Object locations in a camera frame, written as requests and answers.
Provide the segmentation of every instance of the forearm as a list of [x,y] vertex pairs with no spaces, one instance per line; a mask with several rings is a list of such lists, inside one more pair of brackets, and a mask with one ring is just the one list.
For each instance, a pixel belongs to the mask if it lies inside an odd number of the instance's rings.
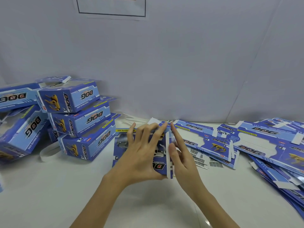
[[194,201],[213,228],[240,228],[205,187]]
[[118,182],[105,175],[94,195],[70,228],[104,227],[108,215],[123,189]]

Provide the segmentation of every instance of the white wall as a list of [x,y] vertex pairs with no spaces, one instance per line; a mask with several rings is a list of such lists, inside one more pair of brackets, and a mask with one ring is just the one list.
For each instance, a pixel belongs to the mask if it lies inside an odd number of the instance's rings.
[[72,0],[2,0],[3,77],[100,78],[127,113],[225,121],[280,0],[147,1],[136,22],[84,18]]
[[304,0],[283,0],[227,121],[304,121]]

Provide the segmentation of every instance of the right hand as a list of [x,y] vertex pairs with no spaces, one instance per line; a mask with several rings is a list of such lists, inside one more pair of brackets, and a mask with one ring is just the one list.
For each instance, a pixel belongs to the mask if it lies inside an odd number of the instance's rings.
[[181,151],[178,152],[173,143],[169,145],[169,154],[174,164],[176,179],[187,195],[193,201],[196,201],[198,196],[201,195],[202,191],[206,190],[206,188],[201,180],[191,153],[188,151],[184,140],[172,122],[171,130],[175,136],[177,146]]

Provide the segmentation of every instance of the white tabletop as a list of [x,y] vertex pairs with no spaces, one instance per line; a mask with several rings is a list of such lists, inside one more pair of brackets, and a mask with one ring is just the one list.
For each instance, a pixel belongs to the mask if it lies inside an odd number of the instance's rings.
[[[61,156],[40,161],[34,153],[2,167],[1,228],[69,227],[112,167],[114,140],[93,162]],[[249,165],[198,168],[208,190],[240,227],[304,227],[291,205]],[[176,179],[148,181],[126,188],[105,227],[209,227]]]

